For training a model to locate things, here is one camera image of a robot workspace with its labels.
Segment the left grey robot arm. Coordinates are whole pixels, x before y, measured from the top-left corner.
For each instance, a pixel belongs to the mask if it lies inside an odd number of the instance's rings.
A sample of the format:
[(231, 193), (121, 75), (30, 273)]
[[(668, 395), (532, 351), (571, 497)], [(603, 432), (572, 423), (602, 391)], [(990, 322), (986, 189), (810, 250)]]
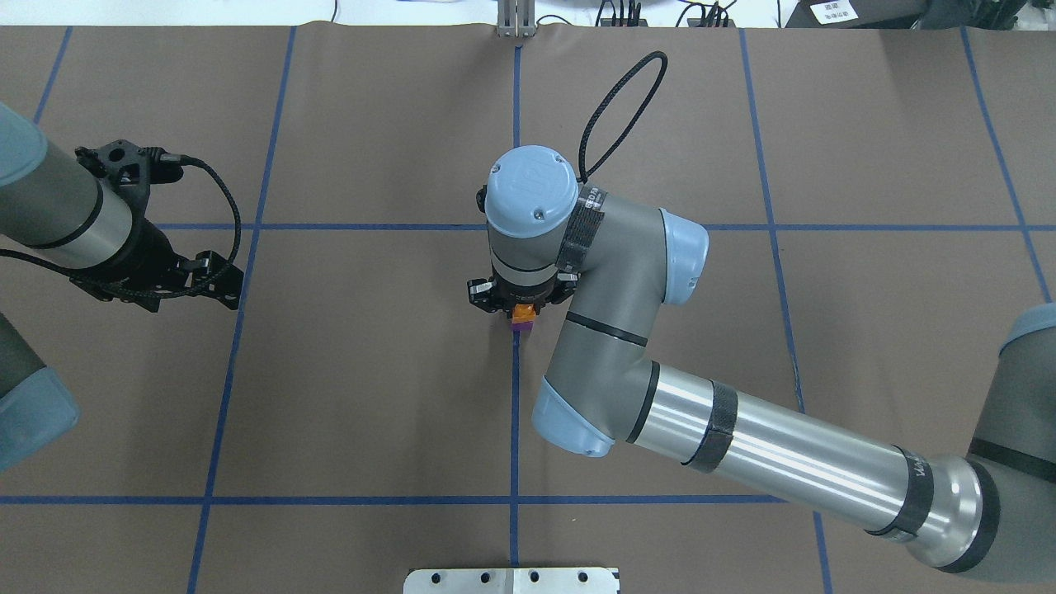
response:
[[(67, 154), (33, 120), (2, 107), (1, 233), (4, 258), (64, 276), (103, 302), (155, 313), (167, 299), (204, 296), (238, 309), (244, 282), (235, 259), (242, 218), (233, 193), (199, 157), (114, 140)], [(187, 167), (207, 173), (233, 214), (227, 256), (174, 252), (147, 218), (153, 186), (177, 183)], [(78, 403), (6, 318), (1, 320), (1, 467), (11, 469), (75, 428)]]

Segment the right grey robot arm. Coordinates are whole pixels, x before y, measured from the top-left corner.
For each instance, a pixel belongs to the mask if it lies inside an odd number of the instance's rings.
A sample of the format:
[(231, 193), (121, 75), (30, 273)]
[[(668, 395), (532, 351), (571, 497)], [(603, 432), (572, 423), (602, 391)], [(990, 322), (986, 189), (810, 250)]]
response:
[(969, 446), (918, 454), (653, 354), (694, 296), (710, 235), (599, 186), (555, 149), (506, 151), (475, 198), (491, 273), (468, 300), (513, 326), (566, 302), (533, 428), (570, 454), (619, 443), (723, 477), (977, 582), (1054, 580), (1054, 305), (1011, 324)]

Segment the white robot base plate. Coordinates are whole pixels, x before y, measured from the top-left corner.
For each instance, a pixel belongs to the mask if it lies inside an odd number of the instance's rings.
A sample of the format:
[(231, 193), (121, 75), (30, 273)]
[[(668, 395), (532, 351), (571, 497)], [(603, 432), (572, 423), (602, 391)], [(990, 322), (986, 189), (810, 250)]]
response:
[(407, 575), (403, 593), (621, 593), (618, 568), (434, 568)]

